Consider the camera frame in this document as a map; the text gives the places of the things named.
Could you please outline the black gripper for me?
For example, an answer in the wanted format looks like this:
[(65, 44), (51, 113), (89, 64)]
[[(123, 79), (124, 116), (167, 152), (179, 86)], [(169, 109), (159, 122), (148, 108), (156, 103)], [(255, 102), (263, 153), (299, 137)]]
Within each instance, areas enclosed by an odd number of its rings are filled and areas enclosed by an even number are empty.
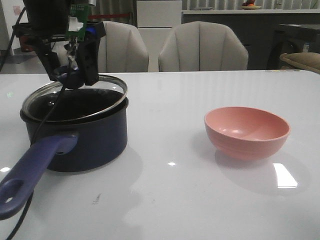
[[(17, 22), (13, 28), (16, 37), (32, 36), (32, 48), (42, 63), (49, 79), (56, 82), (55, 69), (60, 67), (58, 54), (52, 51), (51, 38), (66, 39), (68, 15), (72, 4), (96, 5), (95, 0), (24, 0), (24, 10), (27, 22)], [(86, 86), (92, 86), (99, 80), (98, 53), (100, 38), (105, 36), (105, 27), (102, 22), (87, 19), (84, 40), (78, 44), (76, 62), (80, 76)]]

